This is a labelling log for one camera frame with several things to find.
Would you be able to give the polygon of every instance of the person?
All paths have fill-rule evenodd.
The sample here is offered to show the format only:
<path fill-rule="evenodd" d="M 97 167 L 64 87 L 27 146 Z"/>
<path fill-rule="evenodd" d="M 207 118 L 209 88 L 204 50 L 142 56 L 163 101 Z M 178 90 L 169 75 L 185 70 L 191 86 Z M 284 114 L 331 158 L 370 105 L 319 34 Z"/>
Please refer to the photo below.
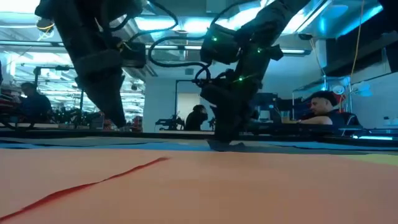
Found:
<path fill-rule="evenodd" d="M 196 105 L 193 111 L 188 115 L 184 130 L 200 131 L 200 126 L 208 119 L 207 110 L 203 105 Z"/>
<path fill-rule="evenodd" d="M 305 120 L 288 121 L 286 123 L 300 123 L 300 124 L 325 124 L 334 126 L 344 126 L 345 120 L 334 110 L 338 104 L 333 92 L 318 91 L 310 96 L 312 115 Z"/>
<path fill-rule="evenodd" d="M 51 102 L 45 96 L 37 92 L 34 84 L 26 82 L 21 85 L 22 92 L 27 98 L 21 98 L 19 109 L 29 119 L 46 121 L 52 112 Z"/>

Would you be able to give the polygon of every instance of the ceiling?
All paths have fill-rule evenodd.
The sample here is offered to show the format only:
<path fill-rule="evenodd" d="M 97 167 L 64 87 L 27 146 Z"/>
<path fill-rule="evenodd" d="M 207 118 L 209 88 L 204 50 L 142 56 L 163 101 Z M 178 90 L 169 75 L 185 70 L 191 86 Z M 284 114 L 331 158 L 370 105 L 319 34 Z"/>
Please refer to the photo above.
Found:
<path fill-rule="evenodd" d="M 35 27 L 37 17 L 34 15 L 34 9 L 40 0 L 13 0 L 7 4 L 1 4 L 0 8 L 0 40 L 30 40 L 30 41 L 49 41 L 61 42 L 61 38 L 55 29 L 50 35 L 43 35 Z M 270 4 L 273 0 L 253 1 L 236 7 L 221 17 L 218 24 L 229 29 L 238 29 L 244 23 L 253 19 L 256 13 L 264 6 Z M 210 25 L 212 18 L 221 10 L 236 2 L 236 0 L 157 0 L 158 3 L 164 5 L 167 9 L 176 13 L 179 25 L 167 32 L 157 32 L 152 35 L 142 36 L 139 41 L 150 45 L 153 41 L 161 37 L 170 35 L 179 35 L 176 30 L 185 30 L 187 36 L 201 36 L 205 34 L 207 27 Z M 296 33 L 312 34 L 316 39 L 335 38 L 344 35 L 359 25 L 359 15 L 361 11 L 362 0 L 311 0 L 297 15 L 293 17 L 282 36 L 277 40 L 282 48 L 286 49 L 304 49 L 312 50 L 308 41 L 300 40 Z M 364 7 L 363 22 L 374 16 L 382 10 L 377 0 L 366 0 Z M 113 22 L 113 25 L 122 21 L 119 18 Z M 173 25 L 171 18 L 167 17 L 164 12 L 148 4 L 141 16 L 130 20 L 125 28 L 118 31 L 115 35 L 128 39 L 130 36 L 139 32 L 139 30 L 162 29 Z M 194 45 L 201 46 L 201 41 L 168 41 L 166 45 Z M 16 55 L 16 82 L 19 80 L 32 80 L 34 78 L 32 71 L 35 66 L 42 65 L 72 65 L 66 54 L 65 49 L 59 48 L 40 48 L 40 47 L 2 47 L 10 54 Z M 199 61 L 198 50 L 155 50 L 154 58 L 163 62 L 186 62 Z M 271 62 L 268 73 L 283 75 L 291 74 L 288 66 L 292 63 L 303 63 L 305 60 L 316 63 L 314 55 L 308 55 L 300 60 L 297 56 L 286 55 L 279 62 Z M 221 63 L 215 63 L 211 67 L 214 75 L 223 72 L 229 66 Z M 140 91 L 144 91 L 146 77 L 160 78 L 177 78 L 191 79 L 192 76 L 186 75 L 187 68 L 161 68 L 151 63 L 143 70 L 133 68 L 125 68 L 126 80 L 122 87 L 124 95 L 125 108 L 132 108 L 131 113 L 140 113 L 143 108 L 142 93 L 134 93 L 131 90 L 131 83 L 138 83 Z M 40 77 L 40 88 L 47 91 L 46 94 L 54 94 L 53 102 L 64 102 L 76 106 L 75 94 L 79 94 L 73 85 L 73 78 L 76 73 L 70 70 L 68 73 L 60 73 L 56 71 L 45 71 Z M 67 100 L 58 96 L 57 91 L 67 91 L 71 98 Z M 85 107 L 93 108 L 92 103 L 85 99 Z"/>

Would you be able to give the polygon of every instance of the dark hair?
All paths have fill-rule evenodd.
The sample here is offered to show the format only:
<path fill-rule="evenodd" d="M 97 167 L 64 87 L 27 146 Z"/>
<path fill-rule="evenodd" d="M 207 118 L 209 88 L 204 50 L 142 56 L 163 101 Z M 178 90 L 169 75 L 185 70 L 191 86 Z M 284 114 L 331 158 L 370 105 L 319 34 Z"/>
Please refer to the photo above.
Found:
<path fill-rule="evenodd" d="M 203 106 L 203 105 L 196 105 L 193 107 L 194 111 L 201 111 L 203 109 L 205 109 L 205 106 Z"/>
<path fill-rule="evenodd" d="M 24 87 L 36 89 L 36 86 L 33 83 L 30 83 L 30 82 L 22 83 L 21 84 L 21 88 L 24 88 Z"/>
<path fill-rule="evenodd" d="M 310 96 L 310 100 L 312 100 L 312 99 L 314 99 L 314 98 L 323 98 L 323 99 L 326 99 L 326 100 L 328 100 L 328 101 L 330 101 L 330 103 L 331 103 L 331 105 L 332 106 L 336 106 L 338 103 L 337 103 L 337 100 L 336 100 L 336 97 L 335 97 L 335 95 L 333 94 L 333 92 L 332 91 L 318 91 L 318 92 L 316 92 L 316 93 L 313 93 L 311 96 Z"/>

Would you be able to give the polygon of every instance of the seated person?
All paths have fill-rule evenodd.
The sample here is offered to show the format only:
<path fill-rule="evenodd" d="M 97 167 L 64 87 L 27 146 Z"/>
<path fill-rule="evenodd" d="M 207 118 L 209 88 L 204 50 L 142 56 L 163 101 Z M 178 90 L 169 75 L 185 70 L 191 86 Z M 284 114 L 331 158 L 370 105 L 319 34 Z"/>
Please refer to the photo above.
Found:
<path fill-rule="evenodd" d="M 310 96 L 310 99 L 311 110 L 313 112 L 313 116 L 311 118 L 300 121 L 287 121 L 285 123 L 326 124 L 334 126 L 345 125 L 344 117 L 338 113 L 338 110 L 334 110 L 334 107 L 338 103 L 333 92 L 318 91 Z"/>
<path fill-rule="evenodd" d="M 185 122 L 184 130 L 186 131 L 200 131 L 200 126 L 208 119 L 207 110 L 203 105 L 196 105 L 193 111 L 188 115 Z"/>
<path fill-rule="evenodd" d="M 52 112 L 50 100 L 37 92 L 34 84 L 26 82 L 21 85 L 27 98 L 21 98 L 19 110 L 30 120 L 46 121 Z"/>

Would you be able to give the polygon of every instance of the red line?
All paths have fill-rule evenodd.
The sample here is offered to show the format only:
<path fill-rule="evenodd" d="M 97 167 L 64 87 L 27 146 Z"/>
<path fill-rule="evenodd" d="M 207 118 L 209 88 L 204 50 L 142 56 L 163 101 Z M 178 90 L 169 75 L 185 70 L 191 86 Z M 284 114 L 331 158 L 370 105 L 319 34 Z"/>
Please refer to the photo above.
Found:
<path fill-rule="evenodd" d="M 36 201 L 36 202 L 34 202 L 34 203 L 28 205 L 28 206 L 26 206 L 26 207 L 20 209 L 19 211 L 16 211 L 16 212 L 11 213 L 11 214 L 8 214 L 8 215 L 6 215 L 6 216 L 0 217 L 0 223 L 3 222 L 3 221 L 5 221 L 5 220 L 8 220 L 8 219 L 10 219 L 10 218 L 12 218 L 12 217 L 15 217 L 15 216 L 17 216 L 17 215 L 20 215 L 20 214 L 22 214 L 22 213 L 28 212 L 29 210 L 33 210 L 33 209 L 35 209 L 35 208 L 37 208 L 37 207 L 40 207 L 40 206 L 42 206 L 42 205 L 44 205 L 44 204 L 46 204 L 46 203 L 49 203 L 49 202 L 54 201 L 54 200 L 56 200 L 56 199 L 59 199 L 59 198 L 61 198 L 61 197 L 67 196 L 67 195 L 69 195 L 69 194 L 71 194 L 71 193 L 74 193 L 74 192 L 76 192 L 76 191 L 83 190 L 83 189 L 85 189 L 85 188 L 87 188 L 87 187 L 91 187 L 91 186 L 93 186 L 93 185 L 96 185 L 96 184 L 105 182 L 105 181 L 107 181 L 107 180 L 111 180 L 111 179 L 115 179 L 115 178 L 118 178 L 118 177 L 122 177 L 122 176 L 124 176 L 124 175 L 130 174 L 131 172 L 138 171 L 138 170 L 140 170 L 140 169 L 149 167 L 149 166 L 154 165 L 154 164 L 156 164 L 156 163 L 158 163 L 158 162 L 166 161 L 166 160 L 168 160 L 168 159 L 169 159 L 169 158 L 161 157 L 161 158 L 158 158 L 158 159 L 156 159 L 156 160 L 154 160 L 154 161 L 152 161 L 152 162 L 149 162 L 149 163 L 147 163 L 147 164 L 134 167 L 134 168 L 132 168 L 132 169 L 130 169 L 130 170 L 127 170 L 127 171 L 125 171 L 125 172 L 123 172 L 123 173 L 121 173 L 121 174 L 113 175 L 113 176 L 111 176 L 111 177 L 109 177 L 109 178 L 107 178 L 107 179 L 101 180 L 101 181 L 99 181 L 99 182 L 93 182 L 93 183 L 89 183 L 89 184 L 83 184 L 83 185 L 71 187 L 71 188 L 64 189 L 64 190 L 59 190 L 59 191 L 57 191 L 57 192 L 54 192 L 54 193 L 52 193 L 52 194 L 50 194 L 50 195 L 48 195 L 48 196 L 46 196 L 46 197 L 44 197 L 44 198 L 42 198 L 42 199 L 40 199 L 40 200 L 38 200 L 38 201 Z"/>

